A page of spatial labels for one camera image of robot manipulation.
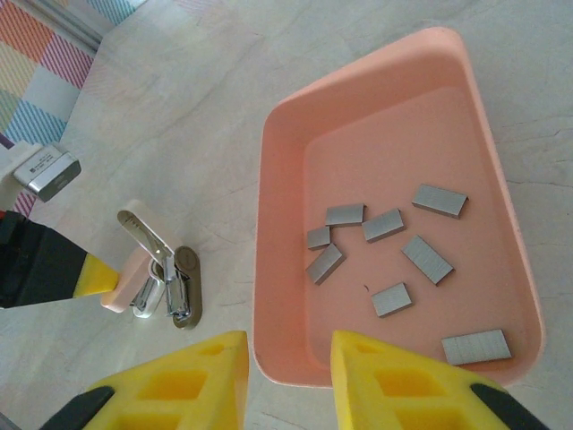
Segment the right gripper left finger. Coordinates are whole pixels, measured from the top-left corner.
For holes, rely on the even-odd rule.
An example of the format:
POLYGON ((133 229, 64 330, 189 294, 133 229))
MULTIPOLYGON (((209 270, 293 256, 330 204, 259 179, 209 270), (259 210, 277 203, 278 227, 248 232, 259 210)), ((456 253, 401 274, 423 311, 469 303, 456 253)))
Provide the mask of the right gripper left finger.
POLYGON ((241 429, 245 331, 228 331, 123 372, 73 397, 46 429, 241 429))

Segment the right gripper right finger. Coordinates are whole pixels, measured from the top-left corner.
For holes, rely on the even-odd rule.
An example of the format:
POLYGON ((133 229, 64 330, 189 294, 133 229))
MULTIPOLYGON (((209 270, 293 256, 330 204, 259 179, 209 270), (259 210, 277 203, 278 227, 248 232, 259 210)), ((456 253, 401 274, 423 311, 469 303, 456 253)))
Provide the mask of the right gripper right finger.
POLYGON ((353 331, 335 331, 330 374, 341 429, 535 429, 496 382, 353 331))

